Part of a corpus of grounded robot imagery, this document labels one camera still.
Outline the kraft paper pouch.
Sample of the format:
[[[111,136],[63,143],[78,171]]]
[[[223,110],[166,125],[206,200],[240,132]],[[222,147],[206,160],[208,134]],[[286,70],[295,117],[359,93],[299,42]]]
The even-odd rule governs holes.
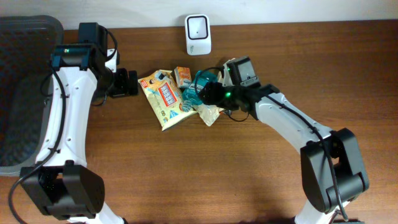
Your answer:
[[[224,83],[224,78],[221,72],[217,74],[217,82],[222,83],[224,86],[232,84],[231,79],[227,78],[227,82]],[[199,114],[200,118],[207,126],[211,126],[219,117],[220,113],[224,110],[214,105],[200,104],[193,107]]]

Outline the yellow wet wipes pack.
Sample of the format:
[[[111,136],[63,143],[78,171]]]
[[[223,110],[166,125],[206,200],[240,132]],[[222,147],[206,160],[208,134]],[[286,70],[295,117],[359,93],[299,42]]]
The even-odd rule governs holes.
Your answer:
[[[159,120],[162,131],[197,113],[194,109],[183,110],[182,92],[171,70],[156,70],[148,77],[138,79],[138,83]]]

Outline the teal mouthwash bottle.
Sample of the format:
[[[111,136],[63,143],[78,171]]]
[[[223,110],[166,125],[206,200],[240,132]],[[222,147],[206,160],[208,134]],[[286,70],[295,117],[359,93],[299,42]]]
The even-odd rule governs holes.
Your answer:
[[[189,112],[194,106],[201,105],[203,102],[198,96],[203,87],[208,82],[216,82],[217,77],[214,73],[209,71],[197,72],[194,81],[191,82],[189,87],[183,91],[182,111]]]

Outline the orange tissue pack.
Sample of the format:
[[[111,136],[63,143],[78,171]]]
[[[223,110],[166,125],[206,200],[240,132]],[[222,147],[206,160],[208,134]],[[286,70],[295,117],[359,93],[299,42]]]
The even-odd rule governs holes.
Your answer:
[[[190,69],[187,67],[176,67],[174,69],[176,84],[179,88],[188,88],[192,83]]]

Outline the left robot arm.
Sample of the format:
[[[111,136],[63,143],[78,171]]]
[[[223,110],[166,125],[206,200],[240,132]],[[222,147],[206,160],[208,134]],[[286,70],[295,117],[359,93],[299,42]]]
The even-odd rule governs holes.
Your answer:
[[[98,98],[138,94],[137,73],[119,68],[114,35],[82,22],[74,44],[56,46],[50,58],[52,104],[40,151],[17,184],[41,214],[70,223],[124,223],[105,201],[103,179],[89,170],[85,138],[89,110]]]

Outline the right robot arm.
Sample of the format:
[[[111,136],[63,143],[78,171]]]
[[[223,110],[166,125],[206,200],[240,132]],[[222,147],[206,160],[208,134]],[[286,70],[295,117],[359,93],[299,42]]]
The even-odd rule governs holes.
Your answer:
[[[198,96],[206,105],[247,112],[297,150],[307,201],[294,223],[357,223],[345,207],[367,191],[369,179],[353,132],[316,122],[273,85],[249,88],[209,82]]]

